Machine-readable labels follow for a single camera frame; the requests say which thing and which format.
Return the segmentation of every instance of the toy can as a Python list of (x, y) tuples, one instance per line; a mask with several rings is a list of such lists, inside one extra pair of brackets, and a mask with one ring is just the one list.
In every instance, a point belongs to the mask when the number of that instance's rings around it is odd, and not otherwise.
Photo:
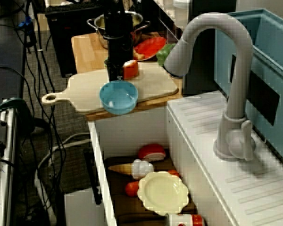
[(205, 226), (201, 215), (166, 214), (165, 226)]

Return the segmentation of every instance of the silver pot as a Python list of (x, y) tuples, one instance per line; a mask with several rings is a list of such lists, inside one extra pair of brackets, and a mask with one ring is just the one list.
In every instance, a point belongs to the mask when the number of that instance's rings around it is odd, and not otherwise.
[[(136, 12), (130, 12), (130, 11), (126, 11), (126, 13), (131, 14), (132, 15), (132, 20), (136, 20), (137, 23), (135, 24), (135, 26), (133, 26), (133, 32), (132, 32), (132, 38), (133, 38), (133, 44), (136, 45), (138, 43), (138, 41), (141, 38), (142, 35), (142, 29), (149, 27), (151, 25), (150, 21), (144, 21), (144, 23), (146, 23), (145, 25), (141, 25), (143, 22), (143, 17), (142, 15), (140, 15), (139, 13)], [(92, 27), (93, 29), (95, 29), (96, 33), (98, 34), (98, 38), (100, 41), (100, 44), (102, 45), (102, 47), (104, 48), (108, 48), (108, 43), (107, 40), (105, 40), (103, 38), (103, 34), (105, 32), (105, 22), (104, 22), (104, 15), (100, 15), (95, 19), (89, 19), (87, 20), (87, 24)]]

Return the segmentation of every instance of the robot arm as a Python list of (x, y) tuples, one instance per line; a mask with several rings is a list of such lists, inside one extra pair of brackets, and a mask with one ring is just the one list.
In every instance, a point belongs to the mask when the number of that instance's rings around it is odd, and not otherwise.
[(105, 34), (108, 41), (107, 70), (109, 81), (123, 79), (123, 65), (133, 59), (133, 21), (126, 14), (122, 0), (98, 0), (105, 8)]

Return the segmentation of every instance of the keyboard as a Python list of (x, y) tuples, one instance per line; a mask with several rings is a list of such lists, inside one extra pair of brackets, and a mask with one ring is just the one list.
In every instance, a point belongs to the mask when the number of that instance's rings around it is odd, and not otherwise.
[(67, 11), (98, 8), (98, 7), (102, 7), (102, 6), (98, 4), (96, 1), (86, 1), (82, 3), (69, 4), (65, 6), (49, 6), (48, 8), (46, 8), (46, 13), (67, 12)]

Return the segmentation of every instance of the red plate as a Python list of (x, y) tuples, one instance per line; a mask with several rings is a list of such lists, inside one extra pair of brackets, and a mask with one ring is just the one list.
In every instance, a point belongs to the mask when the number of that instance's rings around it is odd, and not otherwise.
[(166, 39), (163, 37), (151, 38), (134, 47), (135, 51), (145, 55), (145, 59), (149, 59), (158, 51), (160, 51), (166, 44)]

